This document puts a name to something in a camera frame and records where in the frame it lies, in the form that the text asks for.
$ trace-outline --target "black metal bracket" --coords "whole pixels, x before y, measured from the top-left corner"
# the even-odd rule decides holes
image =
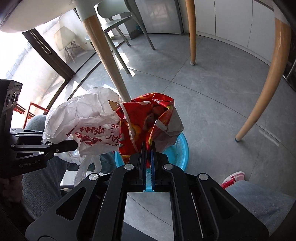
[[[54,153],[75,150],[74,140],[42,143],[42,132],[10,129],[21,83],[0,81],[0,177],[46,167]],[[90,174],[26,230],[29,241],[116,241],[121,239],[127,192],[146,188],[146,161],[152,189],[170,192],[175,241],[263,241],[267,228],[210,176],[186,174],[157,153],[155,144],[112,174]]]
[[[22,84],[0,80],[0,177],[11,178],[46,167],[55,153],[77,148],[75,140],[42,143],[42,131],[10,128]]]

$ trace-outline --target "gray chair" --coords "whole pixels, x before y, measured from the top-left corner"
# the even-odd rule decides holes
[[[115,47],[114,43],[112,42],[112,40],[110,39],[108,32],[111,31],[112,29],[116,29],[119,34],[121,35],[121,37],[124,39],[124,41],[126,42],[126,44],[130,47],[131,45],[129,44],[129,42],[127,41],[126,37],[124,36],[124,34],[121,32],[121,30],[119,29],[119,25],[125,23],[126,21],[129,21],[131,19],[134,19],[137,24],[140,26],[140,28],[142,29],[145,37],[147,38],[149,44],[151,45],[151,48],[153,50],[155,50],[147,32],[146,29],[144,28],[144,26],[139,22],[139,20],[137,19],[136,15],[134,14],[134,12],[132,11],[132,9],[129,7],[128,3],[126,2],[126,0],[103,0],[102,2],[100,2],[97,5],[97,10],[98,10],[98,14],[102,17],[102,18],[108,18],[110,21],[104,25],[102,25],[102,29],[103,32],[106,36],[106,39],[109,43],[109,46],[111,47],[111,49],[113,50],[113,53],[117,56],[118,60],[120,61],[120,63],[122,64],[124,70],[126,71],[127,74],[131,74],[126,66],[126,64],[124,63],[122,57],[120,56],[117,48]],[[116,20],[113,20],[112,17],[117,15],[117,14],[121,14],[124,12],[129,12],[131,15],[125,18],[119,18]]]

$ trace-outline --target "person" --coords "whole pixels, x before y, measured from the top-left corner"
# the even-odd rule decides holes
[[[33,117],[27,129],[44,130],[45,116]],[[110,173],[116,168],[114,154],[101,155],[102,173]],[[11,202],[22,202],[28,214],[37,219],[62,198],[60,183],[66,170],[77,170],[76,164],[68,163],[55,156],[47,162],[47,167],[10,180],[1,179],[2,196]],[[245,181],[244,172],[228,176],[221,186],[239,203],[260,220],[271,235],[287,216],[295,198],[276,191],[261,188]]]
[[[26,129],[43,131],[45,115],[34,116]],[[116,168],[115,155],[112,152],[100,155],[101,173],[111,173]],[[0,178],[1,195],[11,202],[22,202],[23,207],[32,219],[37,219],[58,200],[62,198],[60,183],[68,171],[77,171],[77,164],[66,162],[58,156],[48,160],[47,167],[13,177],[10,180]],[[88,171],[94,171],[91,164]]]
[[[244,172],[229,175],[221,187],[260,220],[269,235],[280,226],[295,203],[294,197],[246,181]]]

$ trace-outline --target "person's leg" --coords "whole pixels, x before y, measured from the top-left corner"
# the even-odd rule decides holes
[[[26,129],[43,131],[45,115],[34,116]],[[59,199],[60,183],[70,163],[55,156],[48,160],[47,167],[23,175],[23,206],[29,215],[37,219]]]
[[[238,181],[225,189],[258,218],[271,235],[287,216],[295,198],[247,181]]]

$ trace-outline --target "screw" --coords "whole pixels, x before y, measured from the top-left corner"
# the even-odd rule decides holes
[[[93,174],[90,174],[90,175],[89,175],[89,180],[91,180],[91,181],[95,181],[95,180],[97,180],[98,178],[99,178],[99,175],[96,174],[96,173],[93,173]]]
[[[133,164],[126,164],[124,166],[124,169],[126,169],[126,170],[132,170],[133,168],[134,168],[134,165]]]
[[[171,169],[173,169],[173,165],[172,164],[165,164],[164,166],[163,166],[166,170],[171,170]]]
[[[200,174],[200,180],[206,181],[209,178],[209,176],[205,173]]]

